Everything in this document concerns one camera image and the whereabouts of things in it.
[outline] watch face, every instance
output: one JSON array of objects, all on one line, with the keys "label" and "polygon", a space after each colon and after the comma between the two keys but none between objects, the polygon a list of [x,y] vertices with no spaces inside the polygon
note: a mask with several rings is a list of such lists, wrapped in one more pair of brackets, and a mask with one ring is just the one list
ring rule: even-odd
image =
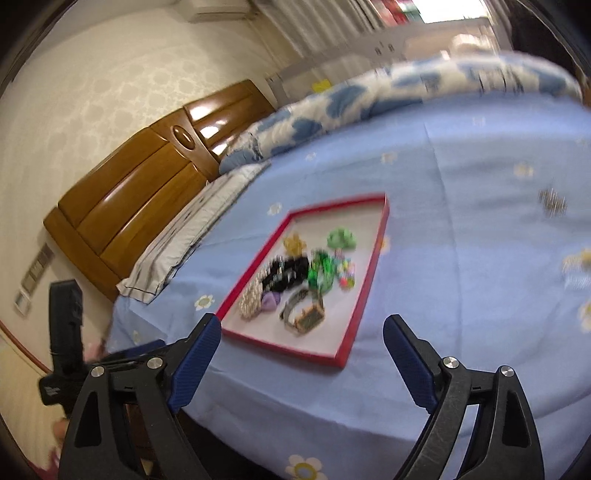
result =
[{"label": "watch face", "polygon": [[301,317],[296,319],[295,326],[300,333],[307,333],[322,322],[322,320],[324,320],[324,311],[314,305],[304,311]]}]

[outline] screw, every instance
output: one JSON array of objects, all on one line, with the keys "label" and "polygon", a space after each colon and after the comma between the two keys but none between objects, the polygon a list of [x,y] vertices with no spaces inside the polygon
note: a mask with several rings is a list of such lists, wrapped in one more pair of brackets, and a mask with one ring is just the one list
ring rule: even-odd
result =
[{"label": "screw", "polygon": [[102,366],[100,366],[100,365],[99,365],[98,367],[94,367],[94,368],[93,368],[93,369],[90,371],[90,374],[91,374],[93,377],[101,377],[101,376],[102,376],[102,374],[104,374],[104,373],[105,373],[105,367],[102,367]]},{"label": "screw", "polygon": [[506,377],[512,377],[513,375],[515,375],[515,370],[513,370],[511,367],[507,365],[503,365],[501,367],[501,373]]},{"label": "screw", "polygon": [[447,356],[443,359],[443,365],[448,368],[457,368],[460,365],[460,362],[457,361],[457,358]]},{"label": "screw", "polygon": [[162,359],[159,356],[154,356],[150,360],[148,360],[148,368],[152,370],[156,370],[162,366]]}]

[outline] tray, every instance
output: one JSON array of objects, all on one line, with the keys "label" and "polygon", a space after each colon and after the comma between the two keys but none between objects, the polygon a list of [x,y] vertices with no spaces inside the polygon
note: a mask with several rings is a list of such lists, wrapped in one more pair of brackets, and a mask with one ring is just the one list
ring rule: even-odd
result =
[{"label": "tray", "polygon": [[[217,316],[222,321],[224,334],[308,361],[343,368],[374,279],[388,214],[388,198],[384,193],[348,197],[289,212],[220,305]],[[312,249],[327,249],[326,237],[338,227],[350,229],[357,240],[357,248],[345,252],[355,263],[355,286],[343,291],[335,279],[324,297],[326,316],[321,324],[298,335],[280,321],[279,313],[293,289],[282,294],[277,310],[261,312],[251,320],[240,316],[238,300],[242,291],[262,265],[276,255],[285,255],[282,244],[285,236],[298,232],[310,255]],[[292,315],[309,305],[309,299],[298,304]]]}]

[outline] air conditioner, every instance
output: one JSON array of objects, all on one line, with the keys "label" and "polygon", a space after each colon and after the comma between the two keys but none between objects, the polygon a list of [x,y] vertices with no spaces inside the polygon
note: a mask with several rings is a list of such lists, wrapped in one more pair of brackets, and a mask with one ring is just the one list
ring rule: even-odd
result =
[{"label": "air conditioner", "polygon": [[175,8],[191,23],[237,20],[251,10],[248,0],[180,0]]}]

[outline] yellow label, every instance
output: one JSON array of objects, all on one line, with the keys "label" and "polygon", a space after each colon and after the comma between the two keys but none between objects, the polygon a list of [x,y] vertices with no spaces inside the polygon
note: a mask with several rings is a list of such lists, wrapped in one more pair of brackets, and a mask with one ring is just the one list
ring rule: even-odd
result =
[{"label": "yellow label", "polygon": [[322,93],[331,87],[332,84],[330,83],[329,79],[324,79],[312,84],[312,90],[314,90],[314,93]]}]

